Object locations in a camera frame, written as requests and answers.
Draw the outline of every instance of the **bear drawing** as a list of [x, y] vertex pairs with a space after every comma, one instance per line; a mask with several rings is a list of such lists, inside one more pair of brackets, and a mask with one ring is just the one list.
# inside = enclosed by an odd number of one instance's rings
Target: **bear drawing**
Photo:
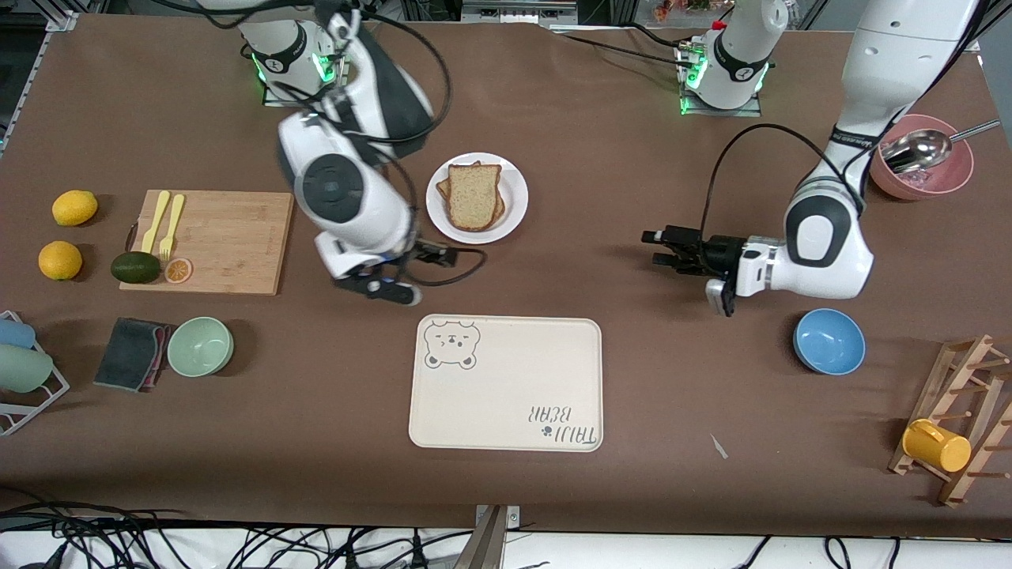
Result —
[[473, 322], [433, 322], [425, 329], [425, 364], [436, 369], [443, 363], [456, 363], [471, 370], [478, 362], [475, 346], [482, 334]]

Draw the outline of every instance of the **green cup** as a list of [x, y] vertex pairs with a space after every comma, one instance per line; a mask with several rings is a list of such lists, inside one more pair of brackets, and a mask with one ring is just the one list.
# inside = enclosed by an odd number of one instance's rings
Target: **green cup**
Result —
[[52, 373], [53, 358], [49, 354], [0, 344], [0, 388], [28, 393], [45, 384]]

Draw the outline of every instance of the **mug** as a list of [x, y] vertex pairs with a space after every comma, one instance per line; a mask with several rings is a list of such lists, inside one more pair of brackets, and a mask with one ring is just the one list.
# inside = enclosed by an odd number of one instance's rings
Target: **mug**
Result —
[[0, 344], [31, 349], [35, 345], [35, 330], [27, 324], [0, 319]]
[[48, 353], [0, 344], [0, 388], [28, 393], [50, 379], [53, 358]]
[[962, 470], [969, 462], [969, 440], [928, 419], [917, 419], [903, 433], [903, 452], [944, 470]]

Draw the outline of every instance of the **mug handle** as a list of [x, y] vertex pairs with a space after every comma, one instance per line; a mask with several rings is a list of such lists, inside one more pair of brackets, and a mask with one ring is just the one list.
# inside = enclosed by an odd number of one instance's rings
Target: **mug handle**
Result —
[[914, 424], [914, 427], [921, 429], [921, 431], [925, 432], [926, 434], [928, 434], [929, 436], [931, 436], [932, 438], [934, 438], [938, 442], [941, 442], [942, 440], [945, 440], [945, 435], [943, 435], [941, 433], [941, 431], [938, 430], [938, 428], [935, 425], [931, 424], [928, 421], [924, 421], [924, 422], [918, 421], [917, 423]]

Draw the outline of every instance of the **toast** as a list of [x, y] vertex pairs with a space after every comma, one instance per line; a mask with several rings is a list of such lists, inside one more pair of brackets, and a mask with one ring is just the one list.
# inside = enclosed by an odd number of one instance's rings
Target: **toast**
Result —
[[496, 211], [502, 200], [499, 194], [501, 175], [502, 166], [498, 164], [449, 166], [449, 177], [443, 183], [445, 191], [440, 192], [448, 195], [446, 213], [453, 227], [478, 232], [497, 221]]

